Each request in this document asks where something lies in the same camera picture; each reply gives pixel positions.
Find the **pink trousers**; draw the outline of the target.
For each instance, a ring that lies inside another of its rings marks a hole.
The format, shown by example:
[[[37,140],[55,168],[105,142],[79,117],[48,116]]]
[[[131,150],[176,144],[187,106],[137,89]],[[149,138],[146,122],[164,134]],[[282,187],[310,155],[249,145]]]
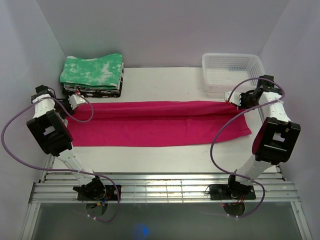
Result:
[[[202,145],[239,113],[215,101],[93,103],[78,107],[67,128],[75,147]]]

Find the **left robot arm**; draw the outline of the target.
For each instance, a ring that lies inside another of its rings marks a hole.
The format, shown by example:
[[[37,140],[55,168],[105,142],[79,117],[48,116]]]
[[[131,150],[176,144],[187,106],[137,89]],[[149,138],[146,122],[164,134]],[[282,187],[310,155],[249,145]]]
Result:
[[[78,186],[73,188],[90,200],[101,200],[106,195],[106,187],[93,170],[76,157],[73,138],[67,129],[66,116],[86,103],[78,92],[67,98],[56,98],[52,88],[40,85],[31,97],[34,116],[26,125],[44,153],[59,159],[75,176]]]

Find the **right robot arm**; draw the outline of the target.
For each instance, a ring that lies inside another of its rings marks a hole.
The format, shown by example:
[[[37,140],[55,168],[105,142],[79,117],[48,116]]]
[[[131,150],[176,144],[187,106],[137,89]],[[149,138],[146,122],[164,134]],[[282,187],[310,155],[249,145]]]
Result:
[[[282,96],[283,91],[275,86],[271,75],[260,76],[255,89],[224,94],[224,100],[240,110],[261,105],[264,111],[264,122],[253,141],[251,157],[228,178],[225,191],[232,199],[251,194],[254,181],[270,167],[287,162],[293,152],[301,126],[287,116]]]

